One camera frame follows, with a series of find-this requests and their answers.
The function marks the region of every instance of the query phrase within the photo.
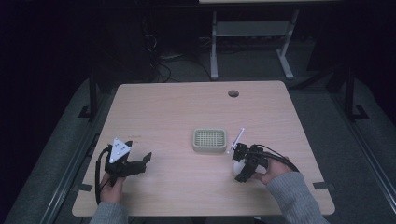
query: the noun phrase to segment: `white basket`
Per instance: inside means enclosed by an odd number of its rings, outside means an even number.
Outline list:
[[[227,147],[222,129],[195,129],[192,147],[197,152],[224,152]]]

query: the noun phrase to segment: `gray sleeve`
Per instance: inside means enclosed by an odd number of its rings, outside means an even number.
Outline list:
[[[128,224],[128,211],[119,203],[101,202],[90,223]]]
[[[277,176],[267,188],[288,223],[328,223],[320,213],[318,202],[309,192],[302,174],[289,172]]]

